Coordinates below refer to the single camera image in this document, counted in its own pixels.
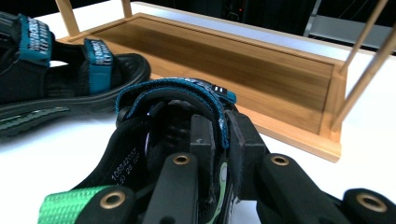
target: black plastic part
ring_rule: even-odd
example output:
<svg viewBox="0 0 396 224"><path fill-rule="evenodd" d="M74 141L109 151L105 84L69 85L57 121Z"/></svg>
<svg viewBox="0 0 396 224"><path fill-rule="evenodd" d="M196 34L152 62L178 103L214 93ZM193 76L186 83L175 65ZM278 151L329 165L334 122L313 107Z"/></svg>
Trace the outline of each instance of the black plastic part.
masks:
<svg viewBox="0 0 396 224"><path fill-rule="evenodd" d="M191 118L190 153L198 160L200 198L208 197L209 189L214 187L215 150L212 122L205 117L193 115Z"/></svg>
<svg viewBox="0 0 396 224"><path fill-rule="evenodd" d="M268 152L267 146L246 115L227 111L226 116L230 127L229 167L233 193L240 200L256 200L255 167Z"/></svg>
<svg viewBox="0 0 396 224"><path fill-rule="evenodd" d="M257 211L268 223L349 223L298 163L281 154L264 156L256 188Z"/></svg>
<svg viewBox="0 0 396 224"><path fill-rule="evenodd" d="M121 186L102 189L81 211L76 224L135 223L137 219L135 201L136 197L131 189Z"/></svg>
<svg viewBox="0 0 396 224"><path fill-rule="evenodd" d="M198 162L190 153L166 158L144 224L198 222Z"/></svg>
<svg viewBox="0 0 396 224"><path fill-rule="evenodd" d="M396 205L381 194L368 189L349 189L341 209L352 223L396 223Z"/></svg>

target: dark background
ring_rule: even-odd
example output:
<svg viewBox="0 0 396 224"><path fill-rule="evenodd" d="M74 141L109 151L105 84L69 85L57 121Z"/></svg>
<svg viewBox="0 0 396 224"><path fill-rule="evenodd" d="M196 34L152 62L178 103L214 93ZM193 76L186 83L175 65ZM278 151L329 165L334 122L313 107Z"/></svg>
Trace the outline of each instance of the dark background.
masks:
<svg viewBox="0 0 396 224"><path fill-rule="evenodd" d="M71 0L73 8L105 0ZM238 21L294 35L302 35L316 0L143 0L229 21ZM318 14L366 22L377 0L322 0ZM55 0L1 0L0 10L38 17L58 12ZM392 26L396 0L389 0L376 24Z"/></svg>

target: wooden frame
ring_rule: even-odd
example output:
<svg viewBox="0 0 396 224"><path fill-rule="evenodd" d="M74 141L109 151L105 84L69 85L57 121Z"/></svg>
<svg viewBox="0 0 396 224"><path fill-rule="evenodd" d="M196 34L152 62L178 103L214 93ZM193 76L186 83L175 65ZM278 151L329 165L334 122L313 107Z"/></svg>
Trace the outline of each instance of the wooden frame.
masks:
<svg viewBox="0 0 396 224"><path fill-rule="evenodd" d="M69 32L60 41L81 44L85 37L100 38L115 54L145 56L151 78L198 77L223 86L236 93L238 109L260 133L338 161L342 120L368 84L358 83L359 90L345 98L348 64L183 22L132 15L130 2L121 1L123 19L81 33L69 0L56 0ZM376 68L393 42L377 54ZM372 77L375 72L369 68L367 73Z"/></svg>

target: velcro strap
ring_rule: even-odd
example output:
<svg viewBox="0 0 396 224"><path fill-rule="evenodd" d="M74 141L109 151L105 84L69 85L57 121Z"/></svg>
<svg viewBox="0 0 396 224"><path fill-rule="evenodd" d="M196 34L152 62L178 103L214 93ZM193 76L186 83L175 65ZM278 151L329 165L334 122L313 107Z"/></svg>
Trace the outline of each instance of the velcro strap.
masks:
<svg viewBox="0 0 396 224"><path fill-rule="evenodd" d="M222 147L224 149L229 147L228 126L224 118L222 101L231 102L231 100L224 97L224 95L219 96L211 90L211 86L198 79L169 77L127 87L120 92L117 98L116 112L119 113L120 108L123 106L132 106L125 116L126 119L129 119L141 107L149 107L149 105L142 105L142 102L144 102L142 99L147 99L150 94L158 96L159 92L163 93L162 98L164 100L178 99L178 93L187 93L190 97L201 102L206 107L206 110L209 110L214 115L215 119L212 122L214 122L214 128L218 130L217 137L220 138Z"/></svg>
<svg viewBox="0 0 396 224"><path fill-rule="evenodd" d="M90 94L110 90L113 55L102 40L84 39L89 61Z"/></svg>
<svg viewBox="0 0 396 224"><path fill-rule="evenodd" d="M109 186L73 189L48 195L41 204L38 223L76 223L78 215L93 196L95 196L97 192L108 187Z"/></svg>
<svg viewBox="0 0 396 224"><path fill-rule="evenodd" d="M50 66L52 38L42 21L19 15L21 23L20 60Z"/></svg>

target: metal grommet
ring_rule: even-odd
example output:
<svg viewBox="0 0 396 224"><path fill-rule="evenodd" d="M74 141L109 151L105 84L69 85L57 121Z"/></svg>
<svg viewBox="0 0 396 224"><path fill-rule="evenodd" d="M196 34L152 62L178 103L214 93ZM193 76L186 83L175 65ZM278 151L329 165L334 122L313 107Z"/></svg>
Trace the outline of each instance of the metal grommet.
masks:
<svg viewBox="0 0 396 224"><path fill-rule="evenodd" d="M276 165L289 165L289 160L283 156L273 156L271 161Z"/></svg>
<svg viewBox="0 0 396 224"><path fill-rule="evenodd" d="M358 200L359 204L372 211L384 213L388 210L386 204L371 194L360 193L356 196L356 199Z"/></svg>
<svg viewBox="0 0 396 224"><path fill-rule="evenodd" d="M190 158L184 155L175 156L173 161L177 165L185 165L190 162Z"/></svg>
<svg viewBox="0 0 396 224"><path fill-rule="evenodd" d="M125 202L125 197L125 193L120 190L109 192L101 199L100 206L105 209L116 208Z"/></svg>

